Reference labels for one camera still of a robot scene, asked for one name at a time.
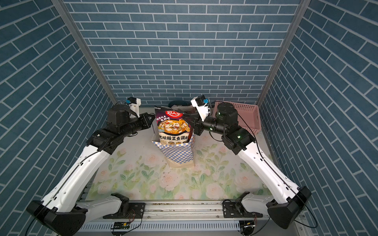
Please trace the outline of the dark brown condiment packet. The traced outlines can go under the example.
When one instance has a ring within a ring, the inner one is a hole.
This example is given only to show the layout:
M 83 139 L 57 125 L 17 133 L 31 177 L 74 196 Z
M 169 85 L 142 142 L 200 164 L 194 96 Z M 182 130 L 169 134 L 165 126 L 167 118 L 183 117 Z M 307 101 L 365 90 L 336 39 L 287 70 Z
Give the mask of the dark brown condiment packet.
M 192 128 L 182 113 L 169 107 L 155 107 L 155 114 L 161 144 L 178 145 L 190 141 Z

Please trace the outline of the blue checkered paper bag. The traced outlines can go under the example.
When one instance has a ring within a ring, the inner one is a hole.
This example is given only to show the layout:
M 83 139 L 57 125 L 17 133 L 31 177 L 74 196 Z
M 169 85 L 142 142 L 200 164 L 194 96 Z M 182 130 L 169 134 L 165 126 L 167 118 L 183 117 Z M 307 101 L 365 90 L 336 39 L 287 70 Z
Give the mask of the blue checkered paper bag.
M 164 154 L 171 168 L 191 168 L 195 166 L 195 136 L 193 133 L 188 143 L 163 145 L 160 143 L 157 121 L 153 128 L 152 143 Z

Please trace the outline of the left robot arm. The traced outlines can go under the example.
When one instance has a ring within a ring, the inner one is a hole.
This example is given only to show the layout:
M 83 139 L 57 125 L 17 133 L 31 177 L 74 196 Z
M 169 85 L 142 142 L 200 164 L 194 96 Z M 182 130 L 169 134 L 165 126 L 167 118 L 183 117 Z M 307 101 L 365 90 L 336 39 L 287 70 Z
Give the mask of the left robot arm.
M 125 137 L 149 129 L 154 114 L 139 113 L 138 105 L 116 104 L 108 111 L 107 125 L 88 139 L 79 158 L 59 183 L 43 197 L 33 200 L 26 211 L 42 225 L 61 236 L 73 236 L 80 228 L 98 218 L 124 218 L 132 214 L 129 198 L 113 193 L 102 200 L 77 200 L 99 167 Z

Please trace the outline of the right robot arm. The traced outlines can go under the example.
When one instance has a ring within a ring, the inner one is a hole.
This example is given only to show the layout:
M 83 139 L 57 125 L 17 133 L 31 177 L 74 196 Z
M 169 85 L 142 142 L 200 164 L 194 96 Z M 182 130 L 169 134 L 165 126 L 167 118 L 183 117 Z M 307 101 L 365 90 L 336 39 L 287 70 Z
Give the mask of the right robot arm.
M 233 104 L 220 103 L 215 117 L 210 115 L 211 103 L 205 97 L 195 97 L 191 104 L 196 112 L 184 114 L 184 119 L 194 129 L 194 134 L 201 135 L 204 131 L 220 134 L 224 145 L 257 173 L 272 194 L 264 200 L 248 193 L 240 198 L 243 208 L 254 212 L 261 202 L 259 213 L 269 215 L 279 227 L 287 229 L 306 207 L 312 195 L 308 187 L 299 187 L 260 150 L 254 134 L 239 125 L 240 116 Z

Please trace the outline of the teal plastic bin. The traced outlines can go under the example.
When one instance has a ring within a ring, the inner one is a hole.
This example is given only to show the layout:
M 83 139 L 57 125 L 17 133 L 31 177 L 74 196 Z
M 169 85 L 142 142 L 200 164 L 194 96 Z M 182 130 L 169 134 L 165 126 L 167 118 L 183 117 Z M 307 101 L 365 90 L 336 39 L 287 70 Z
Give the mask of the teal plastic bin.
M 184 101 L 184 100 L 175 100 L 175 101 L 169 102 L 168 107 L 171 108 L 173 106 L 189 106 L 189 102 Z

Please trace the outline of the pink plastic basket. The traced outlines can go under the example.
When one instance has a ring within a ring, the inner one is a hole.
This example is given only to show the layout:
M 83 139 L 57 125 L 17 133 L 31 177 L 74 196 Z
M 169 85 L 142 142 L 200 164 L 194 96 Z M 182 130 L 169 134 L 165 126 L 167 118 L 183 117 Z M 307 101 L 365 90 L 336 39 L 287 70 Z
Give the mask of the pink plastic basket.
M 261 119 L 257 105 L 230 102 L 238 112 L 239 126 L 257 135 L 261 131 Z

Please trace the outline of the green circuit board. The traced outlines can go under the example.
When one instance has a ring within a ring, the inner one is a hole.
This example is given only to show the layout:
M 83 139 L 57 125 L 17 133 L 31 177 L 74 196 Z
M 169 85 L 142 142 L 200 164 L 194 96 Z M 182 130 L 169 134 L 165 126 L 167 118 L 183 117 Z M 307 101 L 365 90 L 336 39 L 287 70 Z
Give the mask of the green circuit board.
M 129 230 L 130 229 L 130 222 L 115 222 L 111 227 L 111 230 Z

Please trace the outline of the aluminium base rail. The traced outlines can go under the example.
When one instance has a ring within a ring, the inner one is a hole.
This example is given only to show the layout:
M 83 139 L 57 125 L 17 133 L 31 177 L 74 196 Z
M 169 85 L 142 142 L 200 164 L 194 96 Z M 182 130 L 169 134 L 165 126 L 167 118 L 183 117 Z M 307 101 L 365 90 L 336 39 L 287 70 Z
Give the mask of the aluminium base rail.
M 94 213 L 95 219 L 200 220 L 224 218 L 268 218 L 291 223 L 303 210 L 301 202 L 277 203 L 271 196 L 248 194 L 236 200 L 129 200 L 116 208 L 114 196 L 97 201 L 78 202 L 77 206 Z

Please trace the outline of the aluminium left corner post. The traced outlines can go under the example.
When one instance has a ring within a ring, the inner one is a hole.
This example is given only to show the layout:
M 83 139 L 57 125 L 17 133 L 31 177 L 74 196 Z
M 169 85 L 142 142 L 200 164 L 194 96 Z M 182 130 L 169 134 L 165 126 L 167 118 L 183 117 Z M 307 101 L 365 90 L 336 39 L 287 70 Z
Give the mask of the aluminium left corner post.
M 64 1 L 61 0 L 52 0 L 51 1 L 57 12 L 59 13 L 60 17 L 62 18 L 63 22 L 65 23 L 66 27 L 68 28 L 69 32 L 71 33 L 72 37 L 74 38 L 75 42 L 77 43 L 79 49 L 83 53 L 84 57 L 88 61 L 91 69 L 97 76 L 97 79 L 100 81 L 101 85 L 103 86 L 105 92 L 107 93 L 108 97 L 112 101 L 113 104 L 117 103 L 117 98 L 112 91 L 109 83 L 107 82 L 102 70 L 100 69 L 99 65 L 97 64 L 95 58 L 92 55 L 92 52 L 87 45 L 84 37 L 82 36 L 78 26 L 76 25 L 73 17 L 69 13 Z

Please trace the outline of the aluminium corner post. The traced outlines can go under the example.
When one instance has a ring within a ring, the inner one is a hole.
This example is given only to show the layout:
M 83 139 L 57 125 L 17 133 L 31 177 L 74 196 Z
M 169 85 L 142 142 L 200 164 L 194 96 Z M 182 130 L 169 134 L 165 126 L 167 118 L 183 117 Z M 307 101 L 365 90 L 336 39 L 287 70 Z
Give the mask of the aluminium corner post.
M 279 51 L 277 53 L 277 56 L 275 58 L 275 61 L 271 67 L 271 70 L 270 70 L 270 73 L 269 75 L 267 76 L 267 80 L 266 80 L 266 83 L 265 85 L 263 86 L 262 88 L 262 91 L 260 93 L 260 96 L 258 97 L 258 100 L 257 100 L 257 103 L 256 105 L 258 107 L 262 107 L 262 104 L 263 104 L 263 101 L 269 91 L 269 88 L 270 86 L 272 85 L 273 81 L 274 81 L 274 78 L 278 72 L 278 69 L 284 59 L 284 56 L 290 46 L 290 43 L 292 42 L 293 38 L 294 38 L 294 35 L 299 27 L 299 24 L 301 22 L 301 20 L 303 19 L 304 17 L 304 14 L 310 4 L 310 0 L 302 0 L 300 1 L 300 4 L 295 12 L 295 15 L 293 17 L 293 20 L 287 30 L 287 33 L 286 33 L 286 36 L 285 38 L 283 39 L 283 42 L 282 42 L 282 45 L 280 46 L 279 48 Z
M 97 64 L 95 58 L 92 55 L 92 52 L 87 45 L 84 37 L 82 36 L 78 26 L 76 25 L 73 17 L 69 13 L 64 1 L 61 0 L 52 0 L 51 1 L 57 12 L 59 13 L 60 17 L 62 18 L 63 22 L 65 23 L 66 27 L 68 28 L 69 32 L 71 33 L 72 37 L 74 38 L 75 42 L 77 43 L 79 49 L 83 53 L 84 57 L 88 61 L 91 69 L 97 76 L 97 79 L 100 81 L 101 85 L 103 86 L 105 92 L 107 93 L 108 97 L 112 101 L 113 104 L 117 103 L 117 98 L 112 91 L 109 83 L 107 82 L 102 70 L 100 69 L 99 65 Z

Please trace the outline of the aluminium right corner post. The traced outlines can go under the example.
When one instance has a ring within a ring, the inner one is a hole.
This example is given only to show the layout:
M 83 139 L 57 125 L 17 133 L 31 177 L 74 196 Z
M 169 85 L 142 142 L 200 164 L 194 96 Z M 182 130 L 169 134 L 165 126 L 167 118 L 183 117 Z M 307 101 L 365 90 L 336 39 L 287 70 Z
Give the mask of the aluminium right corner post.
M 290 46 L 290 43 L 292 42 L 293 38 L 294 38 L 294 35 L 299 27 L 299 24 L 301 22 L 301 20 L 303 19 L 304 17 L 304 14 L 310 4 L 310 0 L 302 0 L 300 1 L 300 4 L 295 12 L 295 15 L 293 17 L 293 20 L 287 30 L 287 33 L 286 33 L 286 36 L 285 38 L 283 39 L 283 42 L 282 42 L 282 45 L 280 46 L 279 48 L 279 51 L 277 53 L 277 56 L 275 58 L 275 61 L 271 67 L 271 70 L 270 70 L 270 73 L 269 75 L 267 76 L 267 80 L 266 80 L 266 83 L 265 85 L 263 86 L 262 88 L 262 91 L 260 93 L 260 96 L 258 97 L 258 100 L 257 100 L 257 103 L 256 105 L 258 107 L 262 107 L 262 104 L 263 104 L 263 101 L 269 91 L 269 88 L 270 86 L 272 85 L 273 81 L 274 81 L 274 78 L 278 72 L 278 69 L 284 59 L 284 56 Z

